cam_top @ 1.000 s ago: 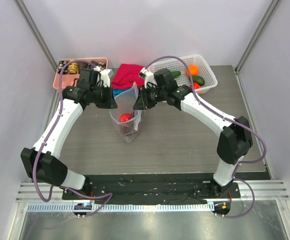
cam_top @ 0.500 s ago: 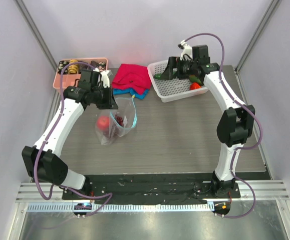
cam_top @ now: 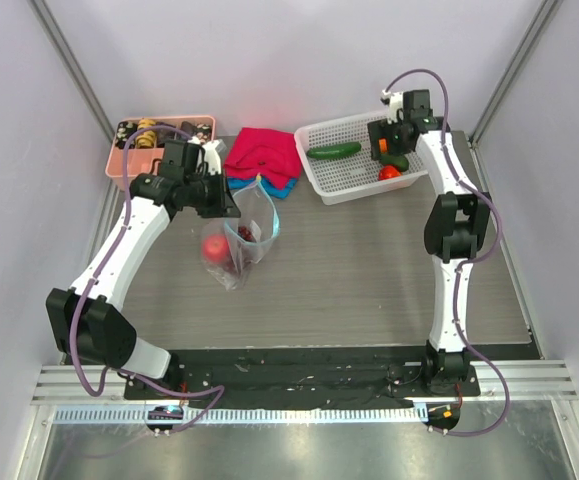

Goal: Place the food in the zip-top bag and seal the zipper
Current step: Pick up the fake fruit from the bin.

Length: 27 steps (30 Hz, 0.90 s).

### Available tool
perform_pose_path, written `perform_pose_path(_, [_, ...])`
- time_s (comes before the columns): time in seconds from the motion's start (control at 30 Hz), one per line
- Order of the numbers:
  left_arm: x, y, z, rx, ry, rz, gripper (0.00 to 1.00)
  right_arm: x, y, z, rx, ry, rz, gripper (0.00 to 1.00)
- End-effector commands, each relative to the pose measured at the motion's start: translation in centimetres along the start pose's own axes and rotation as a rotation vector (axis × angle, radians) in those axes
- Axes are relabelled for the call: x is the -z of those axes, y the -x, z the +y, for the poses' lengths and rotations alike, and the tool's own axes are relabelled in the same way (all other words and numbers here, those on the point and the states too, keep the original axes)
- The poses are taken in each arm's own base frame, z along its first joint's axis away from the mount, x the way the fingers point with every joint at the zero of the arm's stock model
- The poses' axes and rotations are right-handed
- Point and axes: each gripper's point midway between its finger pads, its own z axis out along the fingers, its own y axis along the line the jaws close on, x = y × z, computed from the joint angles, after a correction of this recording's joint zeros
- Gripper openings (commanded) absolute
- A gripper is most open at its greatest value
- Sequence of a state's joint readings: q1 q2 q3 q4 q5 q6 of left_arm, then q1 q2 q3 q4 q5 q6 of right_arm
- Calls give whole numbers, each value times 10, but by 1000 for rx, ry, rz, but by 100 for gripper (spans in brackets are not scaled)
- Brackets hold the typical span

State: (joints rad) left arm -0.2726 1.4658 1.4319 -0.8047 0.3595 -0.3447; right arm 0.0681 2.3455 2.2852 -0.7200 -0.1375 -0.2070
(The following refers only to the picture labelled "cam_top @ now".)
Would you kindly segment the orange fruit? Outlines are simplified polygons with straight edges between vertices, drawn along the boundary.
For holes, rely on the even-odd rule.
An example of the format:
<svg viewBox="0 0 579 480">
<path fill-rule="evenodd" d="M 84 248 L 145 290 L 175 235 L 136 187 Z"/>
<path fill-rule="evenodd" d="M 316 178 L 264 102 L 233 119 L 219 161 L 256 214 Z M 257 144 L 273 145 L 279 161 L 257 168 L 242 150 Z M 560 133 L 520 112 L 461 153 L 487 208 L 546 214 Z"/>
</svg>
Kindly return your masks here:
<svg viewBox="0 0 579 480">
<path fill-rule="evenodd" d="M 378 145 L 379 145 L 379 150 L 381 153 L 387 153 L 388 152 L 387 141 L 384 138 L 381 138 L 378 141 Z"/>
</svg>

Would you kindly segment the purple grape bunch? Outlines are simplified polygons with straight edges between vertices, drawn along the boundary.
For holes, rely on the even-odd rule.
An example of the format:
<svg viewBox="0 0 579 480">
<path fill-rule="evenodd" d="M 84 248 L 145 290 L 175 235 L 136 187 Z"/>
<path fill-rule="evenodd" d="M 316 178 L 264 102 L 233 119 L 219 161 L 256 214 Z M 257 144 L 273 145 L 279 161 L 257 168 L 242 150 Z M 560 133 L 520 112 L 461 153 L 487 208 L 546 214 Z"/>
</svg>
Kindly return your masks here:
<svg viewBox="0 0 579 480">
<path fill-rule="evenodd" d="M 247 226 L 237 226 L 236 229 L 225 226 L 224 234 L 230 246 L 230 259 L 225 266 L 227 271 L 239 276 L 245 273 L 253 263 L 251 247 L 255 245 L 255 238 Z"/>
</svg>

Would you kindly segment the green avocado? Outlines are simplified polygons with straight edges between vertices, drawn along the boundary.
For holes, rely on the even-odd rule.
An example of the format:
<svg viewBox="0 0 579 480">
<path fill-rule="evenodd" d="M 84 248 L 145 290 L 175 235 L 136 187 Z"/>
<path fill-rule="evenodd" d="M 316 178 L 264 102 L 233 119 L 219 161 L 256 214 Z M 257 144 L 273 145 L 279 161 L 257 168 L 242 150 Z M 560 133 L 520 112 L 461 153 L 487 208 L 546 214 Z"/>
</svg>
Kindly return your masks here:
<svg viewBox="0 0 579 480">
<path fill-rule="evenodd" d="M 405 155 L 382 154 L 380 163 L 383 166 L 393 166 L 400 173 L 407 172 L 410 168 L 409 160 Z"/>
</svg>

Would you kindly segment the clear zip top bag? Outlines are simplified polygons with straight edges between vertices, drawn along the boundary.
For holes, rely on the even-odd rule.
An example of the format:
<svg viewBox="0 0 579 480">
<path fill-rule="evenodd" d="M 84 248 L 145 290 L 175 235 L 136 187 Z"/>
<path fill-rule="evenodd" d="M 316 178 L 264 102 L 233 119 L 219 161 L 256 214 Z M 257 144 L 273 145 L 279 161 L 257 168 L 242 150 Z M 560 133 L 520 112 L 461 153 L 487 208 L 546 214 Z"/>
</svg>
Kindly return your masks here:
<svg viewBox="0 0 579 480">
<path fill-rule="evenodd" d="M 202 263 L 227 291 L 246 283 L 280 234 L 280 217 L 262 180 L 258 175 L 233 194 L 239 218 L 212 220 L 201 232 Z"/>
</svg>

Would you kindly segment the red apple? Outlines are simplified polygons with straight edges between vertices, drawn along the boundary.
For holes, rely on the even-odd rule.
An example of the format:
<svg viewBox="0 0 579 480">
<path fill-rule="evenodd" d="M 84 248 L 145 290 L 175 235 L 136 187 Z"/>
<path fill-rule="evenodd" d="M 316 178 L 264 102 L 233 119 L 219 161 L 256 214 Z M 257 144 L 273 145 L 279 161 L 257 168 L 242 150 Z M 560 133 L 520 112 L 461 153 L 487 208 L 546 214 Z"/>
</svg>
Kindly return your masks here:
<svg viewBox="0 0 579 480">
<path fill-rule="evenodd" d="M 224 234 L 211 234 L 204 238 L 201 245 L 203 258 L 211 264 L 220 265 L 230 259 L 230 246 Z"/>
</svg>

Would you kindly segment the green cucumber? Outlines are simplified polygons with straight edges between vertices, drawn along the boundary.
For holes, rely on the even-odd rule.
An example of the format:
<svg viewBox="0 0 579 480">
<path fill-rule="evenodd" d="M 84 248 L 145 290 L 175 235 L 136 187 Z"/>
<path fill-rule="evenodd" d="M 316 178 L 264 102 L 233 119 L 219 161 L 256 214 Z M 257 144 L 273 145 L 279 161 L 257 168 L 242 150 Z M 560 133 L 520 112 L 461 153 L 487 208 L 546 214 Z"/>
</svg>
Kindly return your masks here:
<svg viewBox="0 0 579 480">
<path fill-rule="evenodd" d="M 306 155 L 315 160 L 338 160 L 353 156 L 362 150 L 360 142 L 346 142 L 310 148 Z"/>
</svg>

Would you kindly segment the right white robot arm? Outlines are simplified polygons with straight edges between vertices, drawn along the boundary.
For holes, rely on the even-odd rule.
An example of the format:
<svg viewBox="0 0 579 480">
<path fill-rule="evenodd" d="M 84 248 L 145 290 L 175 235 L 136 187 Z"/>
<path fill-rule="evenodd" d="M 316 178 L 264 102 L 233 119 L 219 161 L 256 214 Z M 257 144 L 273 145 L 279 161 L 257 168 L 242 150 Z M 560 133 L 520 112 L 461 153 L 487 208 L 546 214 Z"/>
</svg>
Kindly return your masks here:
<svg viewBox="0 0 579 480">
<path fill-rule="evenodd" d="M 433 113 L 427 90 L 384 91 L 381 102 L 388 113 L 368 124 L 371 157 L 394 166 L 406 155 L 416 155 L 436 194 L 423 232 L 434 267 L 435 293 L 420 381 L 427 392 L 447 395 L 469 378 L 463 318 L 473 261 L 488 228 L 490 198 L 479 195 L 465 173 L 445 119 Z"/>
</svg>

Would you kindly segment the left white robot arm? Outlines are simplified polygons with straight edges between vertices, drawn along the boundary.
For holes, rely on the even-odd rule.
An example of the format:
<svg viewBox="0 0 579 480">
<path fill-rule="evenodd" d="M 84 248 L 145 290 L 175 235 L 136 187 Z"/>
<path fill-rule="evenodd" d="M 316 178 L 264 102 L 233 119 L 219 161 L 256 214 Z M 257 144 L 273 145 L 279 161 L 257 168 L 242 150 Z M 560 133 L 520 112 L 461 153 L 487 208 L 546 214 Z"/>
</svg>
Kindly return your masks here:
<svg viewBox="0 0 579 480">
<path fill-rule="evenodd" d="M 240 215 L 222 171 L 221 140 L 170 140 L 153 173 L 129 184 L 123 210 L 91 264 L 66 289 L 53 289 L 46 309 L 58 349 L 73 361 L 147 377 L 159 398 L 182 385 L 169 351 L 141 339 L 122 309 L 134 276 L 175 215 L 191 208 L 205 219 Z"/>
</svg>

